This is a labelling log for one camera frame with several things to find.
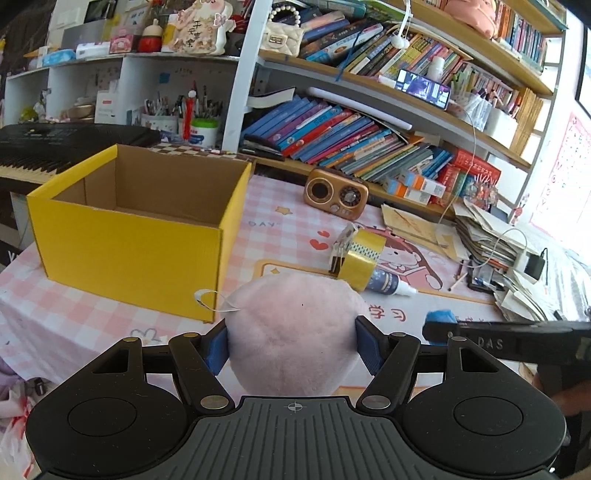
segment pearl handle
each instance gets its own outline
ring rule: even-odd
[[[299,27],[301,24],[301,20],[300,20],[300,13],[297,11],[296,7],[288,7],[286,5],[282,5],[280,7],[276,7],[273,10],[271,10],[271,13],[269,14],[269,21],[273,21],[273,19],[275,18],[275,15],[277,15],[280,12],[291,12],[294,14],[295,16],[295,26]]]

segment picture frame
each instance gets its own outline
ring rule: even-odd
[[[137,7],[130,8],[127,10],[127,12],[125,12],[121,27],[144,27],[148,17],[150,16],[151,7],[152,3],[146,2],[144,4],[138,5]]]
[[[579,69],[579,83],[575,100],[581,106],[589,118],[591,118],[591,29],[585,28],[583,35],[583,48],[581,55],[581,66]]]

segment figurine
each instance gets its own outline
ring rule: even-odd
[[[173,50],[181,53],[222,55],[226,32],[234,30],[232,4],[224,0],[195,0],[178,13]]]

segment pink plush ball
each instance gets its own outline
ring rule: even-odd
[[[332,395],[359,361],[355,317],[363,298],[343,280],[281,273],[228,297],[230,364],[250,395]]]

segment speaker grille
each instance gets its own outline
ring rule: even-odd
[[[333,186],[325,179],[313,179],[306,186],[308,197],[316,203],[327,203],[333,196]]]

